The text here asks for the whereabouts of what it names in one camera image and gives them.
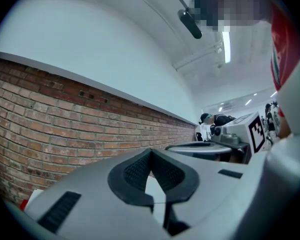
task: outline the person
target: person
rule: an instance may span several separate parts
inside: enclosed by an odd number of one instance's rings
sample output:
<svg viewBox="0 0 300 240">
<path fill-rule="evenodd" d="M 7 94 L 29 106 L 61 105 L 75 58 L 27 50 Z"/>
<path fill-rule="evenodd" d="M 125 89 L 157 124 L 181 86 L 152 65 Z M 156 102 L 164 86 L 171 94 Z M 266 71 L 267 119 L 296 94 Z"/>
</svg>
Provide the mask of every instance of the person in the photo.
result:
<svg viewBox="0 0 300 240">
<path fill-rule="evenodd" d="M 268 123 L 268 131 L 270 138 L 272 139 L 273 142 L 277 140 L 277 134 L 276 134 L 276 129 L 275 129 L 275 124 L 274 124 L 274 119 L 272 118 L 271 114 L 271 104 L 267 103 L 265 105 L 265 117 Z"/>
<path fill-rule="evenodd" d="M 235 120 L 234 117 L 232 116 L 227 116 L 224 114 L 208 114 L 208 113 L 203 113 L 200 117 L 201 121 L 199 121 L 199 124 L 206 123 L 207 125 L 213 125 L 215 124 L 216 126 L 224 126 L 227 123 L 230 123 L 231 121 Z"/>
<path fill-rule="evenodd" d="M 300 61 L 300 35 L 288 17 L 269 0 L 191 0 L 189 13 L 196 23 L 202 21 L 213 30 L 219 26 L 251 26 L 259 21 L 271 24 L 273 53 L 270 69 L 277 91 L 285 84 Z M 279 138 L 286 138 L 290 127 L 283 111 L 280 116 Z"/>
</svg>

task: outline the black slot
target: black slot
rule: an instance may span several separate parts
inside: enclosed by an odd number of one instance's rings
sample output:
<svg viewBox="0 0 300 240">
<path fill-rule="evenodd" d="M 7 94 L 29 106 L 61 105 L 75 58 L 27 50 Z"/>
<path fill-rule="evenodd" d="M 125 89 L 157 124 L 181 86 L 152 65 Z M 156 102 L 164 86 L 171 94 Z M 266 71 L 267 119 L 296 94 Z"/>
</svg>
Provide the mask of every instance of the black slot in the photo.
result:
<svg viewBox="0 0 300 240">
<path fill-rule="evenodd" d="M 43 217 L 38 220 L 38 224 L 50 232 L 56 233 L 80 197 L 81 194 L 67 191 Z"/>
<path fill-rule="evenodd" d="M 236 179 L 241 179 L 241 177 L 243 175 L 243 173 L 231 171 L 231 170 L 225 170 L 225 169 L 218 171 L 218 174 L 226 175 L 226 176 L 236 178 Z"/>
</svg>

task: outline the person in black shirt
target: person in black shirt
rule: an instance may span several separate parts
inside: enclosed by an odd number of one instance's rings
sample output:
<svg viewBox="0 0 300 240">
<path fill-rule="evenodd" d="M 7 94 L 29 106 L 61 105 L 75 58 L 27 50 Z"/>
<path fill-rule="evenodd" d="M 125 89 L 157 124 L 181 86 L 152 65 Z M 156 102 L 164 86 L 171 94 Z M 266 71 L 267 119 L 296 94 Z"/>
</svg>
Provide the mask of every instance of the person in black shirt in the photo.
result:
<svg viewBox="0 0 300 240">
<path fill-rule="evenodd" d="M 269 130 L 270 138 L 273 141 L 275 141 L 277 139 L 277 134 L 276 134 L 274 120 L 273 120 L 272 114 L 271 114 L 271 105 L 269 103 L 267 105 L 265 105 L 265 116 L 266 116 L 266 120 L 268 123 L 268 130 Z"/>
<path fill-rule="evenodd" d="M 206 123 L 207 125 L 215 124 L 215 126 L 224 126 L 225 124 L 235 120 L 235 118 L 232 116 L 227 116 L 224 114 L 213 115 L 208 113 L 203 113 L 200 119 L 201 119 L 201 122 L 199 122 L 200 125 Z"/>
</svg>

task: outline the red shirt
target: red shirt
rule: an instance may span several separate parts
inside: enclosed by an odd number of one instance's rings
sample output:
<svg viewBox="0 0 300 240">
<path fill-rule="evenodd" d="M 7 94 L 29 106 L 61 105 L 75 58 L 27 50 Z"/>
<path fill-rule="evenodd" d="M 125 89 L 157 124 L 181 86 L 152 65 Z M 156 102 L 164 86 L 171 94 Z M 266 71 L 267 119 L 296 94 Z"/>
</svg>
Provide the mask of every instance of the red shirt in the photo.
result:
<svg viewBox="0 0 300 240">
<path fill-rule="evenodd" d="M 300 35 L 289 19 L 273 7 L 271 72 L 275 89 L 280 90 L 300 60 Z M 278 114 L 284 117 L 279 108 Z"/>
</svg>

